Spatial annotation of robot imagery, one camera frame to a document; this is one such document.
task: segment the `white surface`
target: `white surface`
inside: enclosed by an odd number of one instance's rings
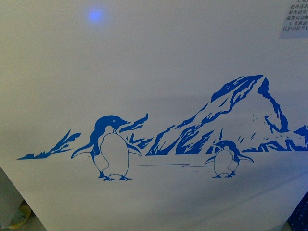
[[[70,146],[77,149],[105,115],[136,121],[148,113],[136,135],[155,136],[240,76],[264,74],[289,129],[306,125],[308,42],[279,39],[289,3],[1,1],[0,166],[46,229],[265,231],[283,224],[308,190],[307,152],[252,153],[255,162],[241,162],[232,179],[214,179],[207,167],[140,166],[200,165],[205,153],[132,155],[127,182],[98,179],[87,154],[16,159],[49,150],[70,129],[82,133]],[[88,20],[93,9],[104,12],[102,21]],[[244,129],[238,125],[255,111],[250,102],[220,122]]]

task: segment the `penguin belly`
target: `penguin belly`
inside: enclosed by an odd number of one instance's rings
[[[228,150],[221,150],[215,156],[214,171],[217,175],[232,173],[228,167],[233,162],[233,155]]]
[[[107,176],[125,176],[129,168],[129,155],[124,139],[116,133],[109,133],[104,136],[100,149],[108,162],[108,167],[103,169],[103,173]]]

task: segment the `label sticker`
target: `label sticker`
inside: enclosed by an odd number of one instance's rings
[[[279,38],[308,38],[308,0],[291,0]]]

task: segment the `yellow object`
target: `yellow object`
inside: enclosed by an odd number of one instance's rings
[[[29,219],[29,217],[31,215],[31,211],[32,211],[31,208],[29,207],[29,205],[27,205],[27,204],[20,205],[18,210],[21,211],[24,214],[24,217],[19,223],[9,226],[8,228],[11,229],[11,230],[18,229],[23,224],[25,224],[25,222]]]

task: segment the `penguin flipper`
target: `penguin flipper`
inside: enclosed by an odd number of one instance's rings
[[[126,146],[128,148],[128,151],[130,153],[134,153],[134,154],[137,154],[138,156],[142,156],[141,152],[139,151],[139,149],[137,147],[135,147],[135,146],[133,146],[133,145],[127,143],[127,142],[125,142],[125,143],[126,143]]]
[[[93,144],[90,142],[90,143],[88,143],[87,145],[85,145],[85,146],[83,146],[83,147],[81,147],[81,148],[78,148],[77,150],[75,150],[75,151],[73,152],[73,154],[72,154],[72,156],[71,156],[71,159],[73,159],[74,157],[78,156],[79,154],[91,152],[91,151],[88,151],[88,152],[80,152],[80,151],[85,150],[85,149],[88,149],[88,148],[90,148],[90,147],[92,147],[92,146],[93,146]]]
[[[249,160],[250,162],[254,163],[253,159],[248,157],[248,156],[245,156],[245,155],[242,155],[242,154],[237,154],[238,157],[242,157],[243,159],[241,160]]]
[[[209,158],[209,159],[206,161],[205,164],[208,164],[208,163],[210,163],[210,162],[213,162],[214,159],[215,159],[215,157],[216,157],[216,156],[213,156],[213,157]]]

